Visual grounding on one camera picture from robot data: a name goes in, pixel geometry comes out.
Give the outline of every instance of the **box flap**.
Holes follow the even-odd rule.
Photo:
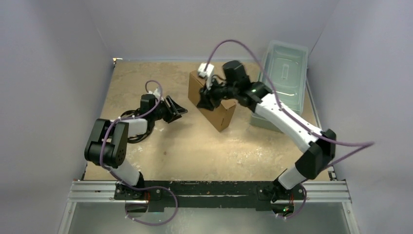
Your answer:
[[[202,86],[205,85],[205,80],[202,79],[201,77],[198,76],[198,72],[197,71],[192,71],[191,75],[193,77],[195,77],[196,81],[198,81]],[[237,102],[234,99],[230,99],[230,100],[222,100],[221,101],[221,105],[228,110],[229,108],[237,105]]]

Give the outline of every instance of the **clear plastic container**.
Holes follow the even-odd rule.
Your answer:
[[[308,48],[273,40],[264,54],[262,63],[264,70],[272,80],[280,100],[298,115],[304,108],[305,79],[307,71]],[[271,88],[263,74],[259,74],[259,81]],[[253,114],[251,124],[259,127],[273,125],[263,118]]]

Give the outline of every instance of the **cardboard box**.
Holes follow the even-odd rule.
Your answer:
[[[188,98],[196,106],[199,102],[199,90],[204,86],[205,80],[198,77],[197,71],[189,74]],[[198,108],[208,121],[218,130],[224,130],[229,126],[237,103],[235,100],[222,100],[214,111]]]

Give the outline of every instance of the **table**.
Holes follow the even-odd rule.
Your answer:
[[[171,124],[155,123],[151,136],[128,144],[127,159],[141,170],[146,180],[274,180],[302,155],[285,134],[249,125],[251,111],[237,106],[230,126],[219,133],[188,99],[189,73],[200,62],[118,61],[101,118],[115,119],[136,109],[149,79],[159,81],[164,95],[170,95],[188,113]],[[223,62],[214,62],[215,73],[223,75]],[[251,80],[259,68],[244,63]],[[316,125],[306,91],[301,115]],[[114,180],[102,168],[88,163],[85,180]],[[322,172],[316,180],[328,181]]]

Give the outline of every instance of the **wall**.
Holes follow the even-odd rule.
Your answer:
[[[338,0],[85,0],[113,57],[205,60],[224,39],[260,57],[272,39],[312,49]],[[238,45],[215,59],[250,59]]]
[[[323,127],[376,141],[336,167],[366,234],[413,229],[412,22],[411,0],[341,0],[309,59]]]
[[[82,0],[2,1],[0,18],[1,233],[56,233],[112,59]]]

